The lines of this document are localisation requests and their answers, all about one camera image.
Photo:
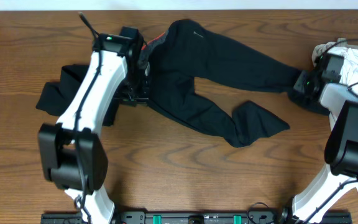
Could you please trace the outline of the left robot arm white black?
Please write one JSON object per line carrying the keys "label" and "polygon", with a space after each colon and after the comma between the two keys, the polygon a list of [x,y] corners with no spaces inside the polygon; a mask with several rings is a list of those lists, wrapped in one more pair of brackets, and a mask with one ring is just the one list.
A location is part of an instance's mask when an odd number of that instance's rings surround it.
{"label": "left robot arm white black", "polygon": [[144,43],[138,32],[98,34],[74,99],[56,124],[40,127],[44,177],[73,199],[83,223],[113,220],[115,205],[104,187],[108,158],[99,136],[112,100],[137,105],[149,99],[148,69],[139,65]]}

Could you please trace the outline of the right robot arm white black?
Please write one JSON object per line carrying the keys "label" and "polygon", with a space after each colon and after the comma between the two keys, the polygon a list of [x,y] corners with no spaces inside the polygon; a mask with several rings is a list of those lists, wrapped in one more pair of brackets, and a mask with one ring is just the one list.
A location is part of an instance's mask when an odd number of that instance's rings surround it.
{"label": "right robot arm white black", "polygon": [[325,164],[282,213],[282,223],[322,223],[326,212],[349,190],[358,192],[358,95],[339,83],[319,90],[319,103],[334,125],[324,150]]}

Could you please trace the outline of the dark navy leggings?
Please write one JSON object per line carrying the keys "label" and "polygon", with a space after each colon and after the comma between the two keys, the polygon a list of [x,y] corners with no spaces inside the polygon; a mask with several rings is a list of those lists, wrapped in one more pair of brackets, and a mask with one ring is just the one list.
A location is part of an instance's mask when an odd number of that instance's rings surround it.
{"label": "dark navy leggings", "polygon": [[329,113],[294,89],[300,69],[190,19],[173,22],[143,46],[140,64],[150,68],[150,108],[199,133],[223,138],[232,147],[250,146],[290,125],[252,101],[227,113],[197,94],[196,79],[237,90],[286,93],[291,102],[310,112]]}

